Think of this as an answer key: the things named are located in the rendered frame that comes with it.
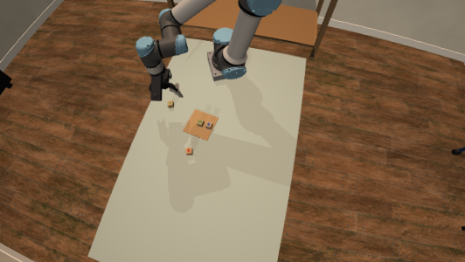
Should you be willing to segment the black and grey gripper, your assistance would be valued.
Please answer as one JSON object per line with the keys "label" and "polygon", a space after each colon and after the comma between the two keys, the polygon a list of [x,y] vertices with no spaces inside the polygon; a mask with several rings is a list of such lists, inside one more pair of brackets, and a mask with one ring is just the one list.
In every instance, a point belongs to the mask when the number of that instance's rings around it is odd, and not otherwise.
{"label": "black and grey gripper", "polygon": [[173,92],[175,95],[178,97],[183,98],[184,96],[180,93],[179,91],[179,84],[176,83],[175,86],[172,83],[169,83],[169,80],[171,79],[172,75],[170,72],[170,69],[166,69],[164,64],[163,64],[163,69],[160,73],[157,74],[149,74],[152,77],[157,77],[160,75],[163,75],[163,89],[169,88],[171,92]]}

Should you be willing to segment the orange flat mat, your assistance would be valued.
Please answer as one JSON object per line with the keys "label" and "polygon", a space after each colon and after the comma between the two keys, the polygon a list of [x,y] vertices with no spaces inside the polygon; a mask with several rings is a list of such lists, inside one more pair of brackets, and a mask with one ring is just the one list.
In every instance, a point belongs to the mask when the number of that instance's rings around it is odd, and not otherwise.
{"label": "orange flat mat", "polygon": [[[198,119],[204,120],[205,123],[203,127],[197,126]],[[185,133],[192,134],[194,136],[197,136],[198,138],[208,141],[218,119],[219,118],[216,116],[195,109],[183,131]],[[207,121],[212,122],[212,130],[205,128],[205,124]]]}

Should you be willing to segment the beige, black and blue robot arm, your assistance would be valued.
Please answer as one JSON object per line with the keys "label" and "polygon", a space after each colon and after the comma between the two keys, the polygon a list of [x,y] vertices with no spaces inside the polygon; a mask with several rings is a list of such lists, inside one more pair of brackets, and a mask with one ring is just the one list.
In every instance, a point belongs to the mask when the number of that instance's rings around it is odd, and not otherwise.
{"label": "beige, black and blue robot arm", "polygon": [[[160,12],[162,39],[155,41],[152,37],[142,37],[135,43],[138,55],[148,73],[160,73],[163,69],[162,59],[188,52],[186,38],[184,34],[180,34],[178,27],[215,1],[183,0],[173,9]],[[261,21],[260,17],[273,13],[280,4],[281,0],[239,0],[240,10],[234,29],[220,28],[214,32],[212,63],[218,71],[222,71],[225,79],[237,79],[246,74],[246,51]],[[150,99],[161,101],[162,94],[163,75],[151,77]]]}

